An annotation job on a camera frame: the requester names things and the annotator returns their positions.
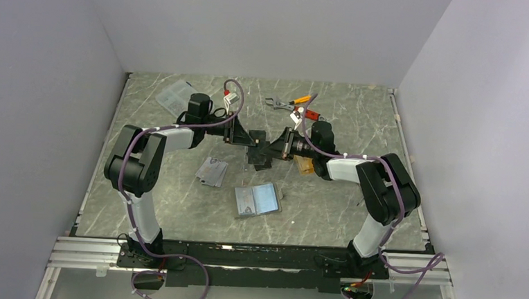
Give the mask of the black card wallet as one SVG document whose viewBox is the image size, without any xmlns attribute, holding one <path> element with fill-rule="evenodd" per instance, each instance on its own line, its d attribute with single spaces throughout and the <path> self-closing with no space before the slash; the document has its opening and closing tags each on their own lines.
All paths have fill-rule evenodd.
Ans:
<svg viewBox="0 0 529 299">
<path fill-rule="evenodd" d="M 271 169 L 272 158 L 264 152 L 264 148 L 269 145 L 266 131 L 250 130 L 249 135 L 255 145 L 247 148 L 247 163 L 252 165 L 255 171 Z"/>
</svg>

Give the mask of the silver credit cards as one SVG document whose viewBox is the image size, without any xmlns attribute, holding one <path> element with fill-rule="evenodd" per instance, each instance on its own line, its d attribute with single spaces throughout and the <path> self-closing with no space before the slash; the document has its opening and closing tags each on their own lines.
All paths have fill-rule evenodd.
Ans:
<svg viewBox="0 0 529 299">
<path fill-rule="evenodd" d="M 197 177 L 203 185 L 219 188 L 222 186 L 227 167 L 227 162 L 209 156 L 197 170 L 195 177 Z"/>
</svg>

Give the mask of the grey card holder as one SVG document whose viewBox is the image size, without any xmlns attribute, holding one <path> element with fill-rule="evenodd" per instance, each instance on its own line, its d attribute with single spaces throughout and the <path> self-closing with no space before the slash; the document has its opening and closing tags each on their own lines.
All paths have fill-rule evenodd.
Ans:
<svg viewBox="0 0 529 299">
<path fill-rule="evenodd" d="M 234 218 L 242 219 L 281 212 L 282 192 L 274 183 L 234 189 Z"/>
</svg>

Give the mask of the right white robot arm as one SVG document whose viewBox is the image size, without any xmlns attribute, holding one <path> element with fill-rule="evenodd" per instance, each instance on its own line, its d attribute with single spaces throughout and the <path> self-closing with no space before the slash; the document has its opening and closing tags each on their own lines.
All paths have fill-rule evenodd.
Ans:
<svg viewBox="0 0 529 299">
<path fill-rule="evenodd" d="M 326 181 L 347 181 L 360 187 L 368 216 L 350 241 L 346 257 L 348 272 L 357 277 L 372 269 L 392 230 L 421 205 L 420 193 L 395 153 L 380 157 L 339 153 L 332 126 L 326 121 L 311 125 L 311 134 L 301 135 L 291 127 L 274 141 L 260 141 L 248 157 L 252 164 L 269 167 L 272 159 L 287 161 L 309 158 L 315 174 Z"/>
</svg>

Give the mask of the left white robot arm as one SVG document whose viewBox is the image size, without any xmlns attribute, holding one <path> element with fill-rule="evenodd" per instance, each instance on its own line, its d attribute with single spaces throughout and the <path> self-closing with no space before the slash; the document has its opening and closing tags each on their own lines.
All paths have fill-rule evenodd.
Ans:
<svg viewBox="0 0 529 299">
<path fill-rule="evenodd" d="M 210 96 L 194 93 L 174 125 L 149 129 L 125 125 L 105 162 L 104 177 L 125 204 L 130 224 L 128 235 L 139 244 L 135 256 L 146 267 L 158 265 L 164 252 L 163 231 L 156 218 L 152 194 L 163 155 L 193 149 L 207 134 L 245 147 L 259 143 L 241 126 L 236 113 L 217 116 L 212 108 Z"/>
</svg>

